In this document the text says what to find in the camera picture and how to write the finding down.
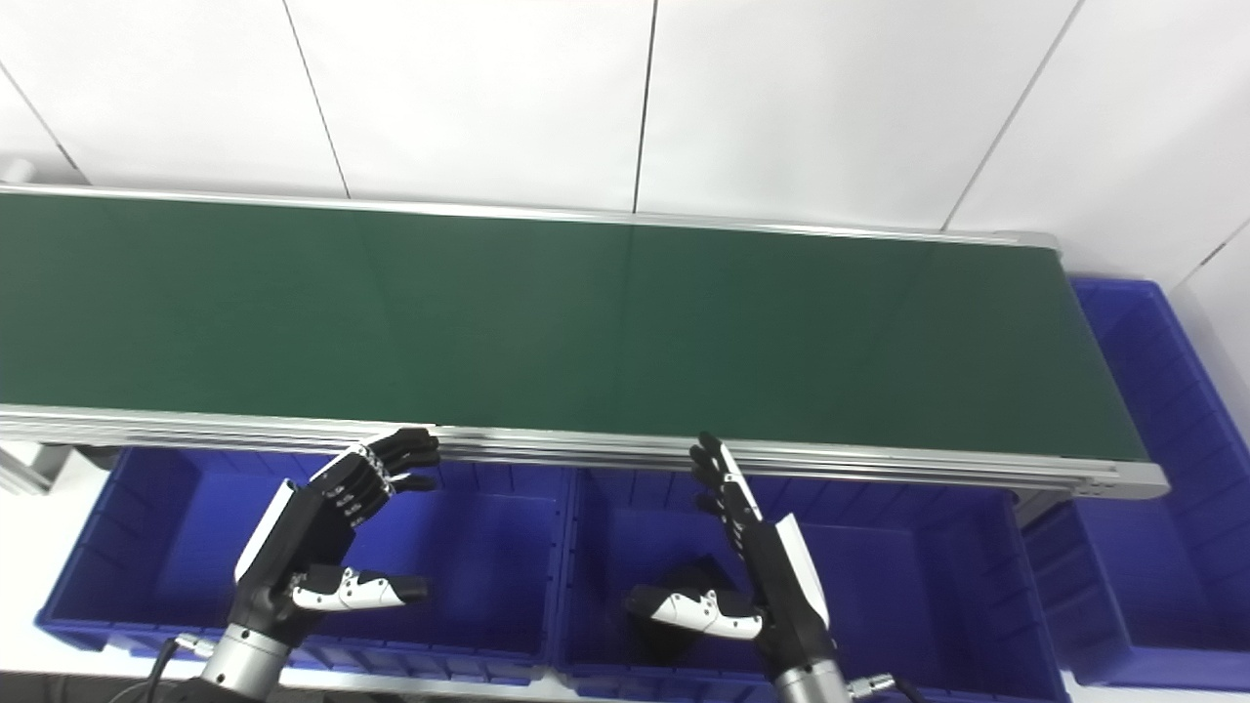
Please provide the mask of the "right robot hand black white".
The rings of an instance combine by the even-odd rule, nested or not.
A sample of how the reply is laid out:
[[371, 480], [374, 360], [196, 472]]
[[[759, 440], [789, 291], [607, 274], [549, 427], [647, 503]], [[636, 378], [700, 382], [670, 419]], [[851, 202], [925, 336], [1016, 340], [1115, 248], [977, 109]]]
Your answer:
[[738, 460], [718, 437], [700, 433], [690, 459], [702, 488], [696, 504], [722, 525], [751, 590], [742, 595], [704, 578], [692, 585], [638, 585], [625, 608], [642, 622], [670, 629], [750, 640], [770, 678], [832, 660], [829, 605], [796, 519], [769, 522], [762, 515]]

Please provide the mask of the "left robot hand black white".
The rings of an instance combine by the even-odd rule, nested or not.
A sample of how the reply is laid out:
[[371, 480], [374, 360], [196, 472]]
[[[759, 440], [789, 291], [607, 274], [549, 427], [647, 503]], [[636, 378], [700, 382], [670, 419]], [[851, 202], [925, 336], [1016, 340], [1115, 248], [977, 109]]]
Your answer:
[[294, 649], [332, 610], [428, 600], [429, 578], [349, 568], [345, 558], [358, 527], [398, 493], [438, 489], [420, 473], [438, 463], [438, 437], [402, 427], [350, 444], [305, 484], [284, 480], [238, 558], [229, 629]]

